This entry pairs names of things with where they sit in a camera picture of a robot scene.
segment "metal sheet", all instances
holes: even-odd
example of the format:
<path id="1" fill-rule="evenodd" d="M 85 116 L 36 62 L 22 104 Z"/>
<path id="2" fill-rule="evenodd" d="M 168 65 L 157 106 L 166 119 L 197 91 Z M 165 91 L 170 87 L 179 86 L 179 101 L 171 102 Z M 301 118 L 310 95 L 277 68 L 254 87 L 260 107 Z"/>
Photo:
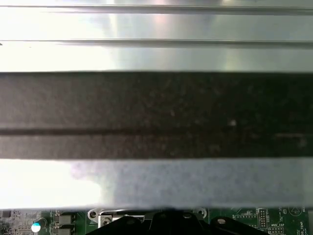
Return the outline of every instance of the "metal sheet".
<path id="1" fill-rule="evenodd" d="M 306 46 L 28 47 L 0 47 L 0 71 L 313 71 L 313 50 Z"/>
<path id="2" fill-rule="evenodd" d="M 311 0 L 1 0 L 7 6 L 79 6 L 79 5 L 150 5 L 150 6 L 244 6 L 313 7 Z"/>
<path id="3" fill-rule="evenodd" d="M 313 71 L 308 0 L 0 6 L 0 71 Z"/>
<path id="4" fill-rule="evenodd" d="M 313 160 L 303 158 L 149 162 L 2 159 L 0 177 L 6 180 L 1 182 L 0 208 L 311 207 L 312 167 Z M 57 193 L 42 197 L 35 193 L 38 191 Z"/>
<path id="5" fill-rule="evenodd" d="M 313 16 L 100 13 L 20 13 L 17 16 L 10 11 L 5 11 L 0 14 L 0 21 L 10 22 L 10 24 L 0 24 L 0 41 L 313 40 Z"/>

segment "green circuit board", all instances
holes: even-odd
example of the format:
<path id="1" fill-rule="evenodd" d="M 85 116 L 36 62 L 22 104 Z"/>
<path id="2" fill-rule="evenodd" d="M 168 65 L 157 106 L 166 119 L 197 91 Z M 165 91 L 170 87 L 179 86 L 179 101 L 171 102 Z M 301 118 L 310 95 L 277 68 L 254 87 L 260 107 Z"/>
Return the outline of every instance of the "green circuit board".
<path id="1" fill-rule="evenodd" d="M 216 216 L 226 216 L 271 235 L 310 234 L 308 211 L 304 207 L 202 209 L 207 223 Z M 87 214 L 88 210 L 0 211 L 0 235 L 36 235 L 31 225 L 42 217 L 47 220 L 47 226 L 38 235 L 85 235 L 98 228 Z M 65 225 L 61 225 L 61 218 L 66 221 Z"/>
<path id="2" fill-rule="evenodd" d="M 272 235 L 310 234 L 309 216 L 304 207 L 212 209 L 209 216 L 209 220 L 216 216 L 230 217 Z"/>

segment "black plastic part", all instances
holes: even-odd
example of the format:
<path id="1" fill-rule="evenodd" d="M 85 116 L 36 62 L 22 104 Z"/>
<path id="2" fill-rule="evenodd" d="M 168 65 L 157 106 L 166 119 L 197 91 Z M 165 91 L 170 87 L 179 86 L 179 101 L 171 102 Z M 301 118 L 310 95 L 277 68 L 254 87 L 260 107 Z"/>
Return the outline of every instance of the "black plastic part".
<path id="1" fill-rule="evenodd" d="M 211 224 L 198 220 L 195 214 L 182 211 L 156 213 L 152 220 L 141 223 L 131 216 L 122 217 L 88 235 L 266 235 L 266 233 L 227 217 L 214 218 Z"/>
<path id="2" fill-rule="evenodd" d="M 0 110 L 0 158 L 313 154 L 311 74 L 1 73 Z"/>

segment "capacitor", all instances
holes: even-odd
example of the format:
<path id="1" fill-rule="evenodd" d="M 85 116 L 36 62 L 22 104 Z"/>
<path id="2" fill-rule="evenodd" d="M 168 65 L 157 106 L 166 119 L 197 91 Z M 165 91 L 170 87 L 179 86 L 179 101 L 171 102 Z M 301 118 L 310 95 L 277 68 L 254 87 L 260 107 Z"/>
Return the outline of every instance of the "capacitor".
<path id="1" fill-rule="evenodd" d="M 31 226 L 31 231 L 34 233 L 39 232 L 41 229 L 43 229 L 47 225 L 47 220 L 45 218 L 40 218 L 37 220 L 33 225 Z"/>

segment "circuit board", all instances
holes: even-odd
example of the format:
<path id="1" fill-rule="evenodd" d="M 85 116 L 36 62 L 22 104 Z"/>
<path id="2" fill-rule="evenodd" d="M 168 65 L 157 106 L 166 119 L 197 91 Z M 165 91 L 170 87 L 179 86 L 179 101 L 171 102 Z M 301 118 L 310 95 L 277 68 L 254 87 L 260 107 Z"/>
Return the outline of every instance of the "circuit board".
<path id="1" fill-rule="evenodd" d="M 304 207 L 278 209 L 231 208 L 210 210 L 209 220 L 226 216 L 271 235 L 309 235 L 309 216 Z"/>
<path id="2" fill-rule="evenodd" d="M 305 208 L 231 208 L 204 209 L 209 223 L 216 216 L 226 216 L 271 235 L 309 235 L 309 217 Z M 36 235 L 31 226 L 40 218 L 47 225 L 38 235 L 85 235 L 98 228 L 89 220 L 88 211 L 0 211 L 0 235 Z"/>

